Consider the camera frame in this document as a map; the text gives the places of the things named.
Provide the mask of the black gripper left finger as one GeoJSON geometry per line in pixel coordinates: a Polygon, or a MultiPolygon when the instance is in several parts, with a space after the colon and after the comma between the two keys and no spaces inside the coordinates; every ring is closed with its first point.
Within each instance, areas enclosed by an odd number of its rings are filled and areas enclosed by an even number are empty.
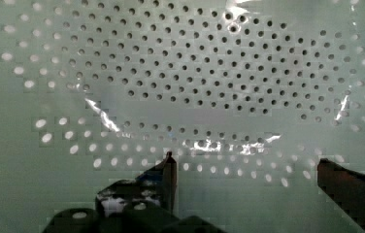
{"type": "Polygon", "coordinates": [[[98,191],[95,209],[101,216],[120,214],[126,206],[149,202],[169,212],[174,210],[177,189],[177,161],[166,152],[160,163],[134,180],[120,180],[98,191]]]}

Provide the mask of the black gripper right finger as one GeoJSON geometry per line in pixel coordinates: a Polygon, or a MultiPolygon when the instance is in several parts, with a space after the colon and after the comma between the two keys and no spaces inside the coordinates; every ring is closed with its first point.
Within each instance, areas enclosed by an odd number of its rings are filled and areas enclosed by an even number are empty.
{"type": "Polygon", "coordinates": [[[321,158],[317,185],[365,231],[365,174],[321,158]]]}

